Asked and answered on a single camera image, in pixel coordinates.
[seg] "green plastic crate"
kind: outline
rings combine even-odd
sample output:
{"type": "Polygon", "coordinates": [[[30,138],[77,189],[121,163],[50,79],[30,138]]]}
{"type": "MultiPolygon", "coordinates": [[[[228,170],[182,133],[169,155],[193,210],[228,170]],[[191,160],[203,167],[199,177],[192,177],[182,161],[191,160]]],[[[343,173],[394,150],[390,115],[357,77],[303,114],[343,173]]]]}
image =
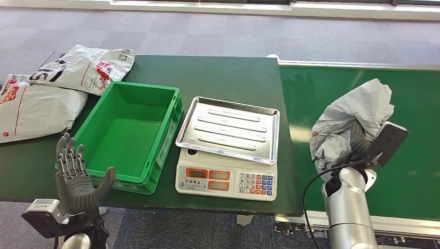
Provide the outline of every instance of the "green plastic crate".
{"type": "Polygon", "coordinates": [[[115,167],[113,188],[152,194],[182,112],[178,88],[113,82],[75,135],[93,184],[115,167]]]}

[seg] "digital scale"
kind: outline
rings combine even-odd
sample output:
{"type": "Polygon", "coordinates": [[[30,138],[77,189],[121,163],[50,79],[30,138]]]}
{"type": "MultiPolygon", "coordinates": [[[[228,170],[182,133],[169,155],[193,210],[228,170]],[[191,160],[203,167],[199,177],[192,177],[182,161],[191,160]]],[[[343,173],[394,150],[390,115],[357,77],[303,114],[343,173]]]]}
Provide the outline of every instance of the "digital scale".
{"type": "Polygon", "coordinates": [[[177,136],[179,193],[273,201],[279,111],[195,97],[177,136]]]}

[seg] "black cable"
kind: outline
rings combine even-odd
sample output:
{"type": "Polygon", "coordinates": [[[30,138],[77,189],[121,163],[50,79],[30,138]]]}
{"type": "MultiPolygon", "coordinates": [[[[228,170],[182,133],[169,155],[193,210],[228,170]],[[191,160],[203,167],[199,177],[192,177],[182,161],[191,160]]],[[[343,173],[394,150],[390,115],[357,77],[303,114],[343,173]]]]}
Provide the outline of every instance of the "black cable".
{"type": "Polygon", "coordinates": [[[348,163],[348,164],[343,164],[343,165],[336,166],[336,167],[334,167],[334,168],[331,168],[331,169],[325,170],[325,171],[323,171],[323,172],[317,174],[314,178],[312,178],[312,179],[307,183],[306,187],[304,188],[304,192],[302,193],[302,210],[304,211],[304,216],[306,217],[307,226],[309,227],[309,230],[310,230],[310,235],[312,236],[312,239],[313,239],[313,241],[314,241],[315,246],[316,246],[317,249],[320,249],[320,248],[319,248],[319,245],[318,245],[318,243],[317,243],[317,241],[316,241],[315,235],[313,234],[312,227],[310,226],[309,216],[307,215],[307,211],[306,211],[306,193],[307,193],[307,189],[308,189],[308,188],[310,187],[310,185],[311,185],[316,179],[318,179],[321,175],[327,174],[328,172],[331,172],[331,171],[340,170],[340,169],[343,169],[343,168],[346,168],[346,167],[355,166],[355,165],[358,165],[358,164],[361,164],[361,163],[365,163],[365,161],[361,160],[361,161],[357,161],[357,162],[352,162],[352,163],[348,163]]]}
{"type": "Polygon", "coordinates": [[[53,237],[55,239],[55,243],[53,245],[53,249],[57,249],[58,248],[58,236],[53,237]]]}

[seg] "plastic mailer bag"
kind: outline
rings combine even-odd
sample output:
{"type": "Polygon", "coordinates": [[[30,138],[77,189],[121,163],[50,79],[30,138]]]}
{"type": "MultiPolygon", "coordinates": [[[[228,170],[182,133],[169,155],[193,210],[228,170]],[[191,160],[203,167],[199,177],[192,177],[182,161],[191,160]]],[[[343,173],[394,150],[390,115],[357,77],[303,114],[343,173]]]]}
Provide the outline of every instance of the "plastic mailer bag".
{"type": "Polygon", "coordinates": [[[0,143],[68,130],[87,101],[87,93],[30,85],[30,75],[9,75],[0,90],[0,143]]]}
{"type": "Polygon", "coordinates": [[[131,70],[134,57],[132,49],[76,45],[63,57],[41,67],[29,82],[102,95],[111,81],[121,81],[131,70]]]}
{"type": "MultiPolygon", "coordinates": [[[[312,161],[318,173],[344,163],[350,153],[352,133],[372,141],[394,112],[391,89],[378,79],[370,80],[327,106],[314,124],[310,137],[312,161]]],[[[322,175],[325,181],[329,174],[322,175]]]]}

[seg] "metal tray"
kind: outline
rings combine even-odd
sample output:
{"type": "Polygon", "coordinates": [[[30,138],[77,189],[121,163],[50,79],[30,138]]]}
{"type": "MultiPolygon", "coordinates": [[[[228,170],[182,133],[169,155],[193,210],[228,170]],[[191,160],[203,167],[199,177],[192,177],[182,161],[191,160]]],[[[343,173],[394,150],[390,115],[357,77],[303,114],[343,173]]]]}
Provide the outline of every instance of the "metal tray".
{"type": "Polygon", "coordinates": [[[195,97],[176,145],[265,164],[278,155],[276,109],[195,97]]]}

